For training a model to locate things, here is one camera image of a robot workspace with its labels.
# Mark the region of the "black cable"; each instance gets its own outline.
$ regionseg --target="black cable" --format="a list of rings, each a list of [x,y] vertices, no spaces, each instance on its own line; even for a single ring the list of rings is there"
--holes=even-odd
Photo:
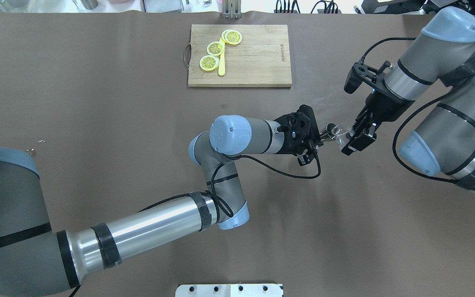
[[[77,286],[76,288],[74,288],[74,291],[71,293],[71,295],[69,295],[69,297],[74,297],[74,295],[76,295],[76,292],[78,292],[78,290],[80,289],[81,285],[80,286]]]
[[[294,6],[296,5],[296,9],[298,9],[298,13],[300,13],[300,6],[298,5],[298,0],[294,0],[292,2],[292,9],[291,9],[291,13],[294,13]]]
[[[205,194],[206,196],[209,196],[213,201],[214,203],[219,206],[219,208],[224,212],[225,215],[227,215],[229,218],[232,218],[234,216],[234,212],[232,211],[232,209],[230,208],[230,206],[228,205],[228,203],[226,203],[226,201],[224,201],[221,197],[219,197],[216,193],[215,193],[215,186],[214,186],[214,179],[215,179],[215,175],[217,174],[217,172],[219,171],[219,169],[221,169],[221,167],[223,167],[225,164],[219,164],[219,166],[216,167],[216,169],[214,170],[214,173],[212,175],[212,178],[210,180],[210,188],[211,188],[211,192],[210,191],[204,191],[204,192],[201,192],[202,194]],[[177,198],[181,198],[181,197],[186,197],[186,196],[189,196],[190,194],[189,193],[184,193],[184,194],[179,194],[179,195],[175,195],[173,197],[170,197],[170,198],[166,198],[164,200],[161,200],[157,203],[153,203],[152,205],[148,206],[148,207],[144,207],[143,209],[137,211],[137,212],[141,212],[141,211],[145,211],[145,210],[148,210],[150,208],[153,208],[153,207],[156,207],[157,205],[161,205],[163,203],[166,203],[168,201],[172,201],[173,199],[177,199]]]
[[[338,13],[338,5],[335,3],[335,0],[331,0],[329,5],[327,6],[327,9],[324,10],[324,13],[330,13],[330,14]]]
[[[150,205],[150,206],[148,206],[148,207],[145,207],[145,208],[143,208],[143,209],[141,209],[141,210],[139,210],[139,211],[137,211],[137,212],[145,211],[145,210],[148,210],[148,209],[150,209],[150,208],[156,207],[157,205],[161,205],[161,204],[166,203],[166,202],[168,202],[168,201],[172,201],[173,199],[177,199],[177,198],[181,198],[181,197],[186,197],[186,196],[189,196],[189,195],[190,195],[190,194],[185,193],[185,194],[179,194],[179,195],[176,195],[176,196],[173,196],[173,197],[170,197],[170,198],[166,198],[166,199],[164,199],[164,200],[162,200],[162,201],[159,201],[159,202],[157,202],[157,203],[153,203],[152,205]]]
[[[369,49],[364,53],[364,55],[362,55],[362,57],[360,58],[359,60],[359,63],[361,64],[364,64],[364,60],[366,59],[366,56],[368,55],[369,52],[372,51],[372,49],[374,49],[375,47],[377,47],[377,45],[380,45],[381,43],[383,42],[386,42],[386,41],[390,41],[390,40],[415,40],[416,37],[391,37],[391,38],[386,38],[386,39],[383,39],[377,43],[375,43],[374,45],[372,45],[371,47],[369,47]]]
[[[326,9],[327,9],[327,6],[328,6],[329,1],[320,0],[320,1],[318,1],[318,2],[315,3],[315,6],[313,6],[313,9],[311,9],[311,13],[313,13],[313,11],[315,11],[315,8],[316,8],[316,6],[317,6],[319,3],[323,3],[323,4],[324,4],[324,13],[326,12]]]
[[[286,177],[292,177],[292,178],[295,178],[295,179],[308,179],[308,180],[310,180],[310,179],[315,179],[315,178],[319,177],[320,174],[322,173],[322,167],[320,166],[320,160],[318,159],[317,152],[316,151],[313,152],[313,155],[315,156],[315,159],[316,159],[316,166],[318,167],[318,173],[311,176],[311,177],[305,177],[305,176],[301,176],[301,175],[293,175],[293,174],[285,173],[285,172],[283,172],[281,170],[278,170],[278,169],[270,166],[269,164],[266,164],[266,163],[264,163],[264,162],[262,162],[262,161],[260,161],[256,158],[252,157],[252,156],[239,155],[239,156],[234,156],[234,157],[227,156],[227,158],[232,159],[232,160],[239,160],[240,158],[247,158],[247,159],[254,160],[254,161],[260,163],[261,165],[267,167],[268,169],[270,169],[270,170],[272,170],[276,173],[279,173],[281,175],[285,175]]]
[[[225,164],[221,163],[219,164],[219,166],[216,167],[212,175],[212,178],[210,179],[210,188],[212,192],[206,191],[205,193],[207,193],[210,196],[210,198],[212,198],[212,200],[217,204],[217,206],[219,206],[219,209],[221,209],[225,213],[226,216],[228,216],[229,218],[232,218],[234,216],[234,211],[232,211],[230,206],[228,206],[228,204],[215,193],[215,185],[214,185],[215,175],[217,174],[219,169],[221,169],[221,167],[223,167],[224,165]]]

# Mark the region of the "metal stand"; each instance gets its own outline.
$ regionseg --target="metal stand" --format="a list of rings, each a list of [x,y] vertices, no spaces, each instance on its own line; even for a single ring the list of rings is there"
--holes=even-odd
[[[241,19],[241,0],[223,0],[223,19]]]

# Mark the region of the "cutting board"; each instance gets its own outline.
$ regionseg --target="cutting board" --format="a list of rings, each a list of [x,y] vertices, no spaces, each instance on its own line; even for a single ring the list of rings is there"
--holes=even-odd
[[[243,35],[239,45],[226,45],[226,74],[204,71],[199,60],[206,47],[219,41],[224,30]],[[291,87],[291,58],[287,25],[192,25],[190,87]]]

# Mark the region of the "gray arm segment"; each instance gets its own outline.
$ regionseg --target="gray arm segment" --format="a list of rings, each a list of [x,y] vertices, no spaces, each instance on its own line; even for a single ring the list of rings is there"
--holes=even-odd
[[[25,152],[11,151],[33,164]],[[217,222],[213,200],[191,193],[192,197],[168,201],[94,229],[54,234],[37,173],[16,163],[0,160],[0,295],[39,297],[69,290],[89,273]],[[111,250],[117,253],[118,262],[106,264]]]
[[[475,23],[463,28],[475,29]],[[432,83],[456,68],[475,68],[475,41],[441,40],[426,35],[426,28],[400,58],[399,71]],[[475,74],[460,90],[437,104],[401,146],[400,154],[420,171],[434,176],[440,171],[475,189]]]
[[[210,127],[209,140],[214,150],[228,156],[275,154],[284,141],[284,134],[277,131],[279,126],[273,120],[219,116]]]
[[[195,159],[203,169],[209,191],[211,191],[212,175],[220,164],[224,164],[214,177],[214,187],[216,194],[228,204],[235,214],[245,205],[247,200],[243,194],[234,161],[212,149],[208,132],[204,132],[196,138],[194,147]],[[224,222],[229,219],[221,210],[217,209],[217,213],[217,222]]]

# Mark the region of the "brown tablecloth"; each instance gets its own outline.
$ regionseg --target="brown tablecloth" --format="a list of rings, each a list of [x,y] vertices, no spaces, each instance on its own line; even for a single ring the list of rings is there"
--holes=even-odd
[[[352,122],[371,90],[343,92],[349,67],[374,42],[417,36],[429,19],[0,14],[0,146],[36,150],[53,230],[109,222],[204,190],[187,147],[219,115],[272,120],[309,104],[319,126]],[[292,88],[187,87],[183,49],[190,26],[203,23],[288,24]],[[408,45],[388,42],[366,62],[395,62]],[[444,92],[438,83],[420,101]],[[326,144],[317,180],[240,160],[247,224],[212,227],[98,272],[77,295],[173,297],[178,284],[277,282],[287,297],[475,296],[475,195],[404,170],[390,149],[398,126],[384,124],[374,145],[349,157]],[[292,156],[262,160],[315,172]]]

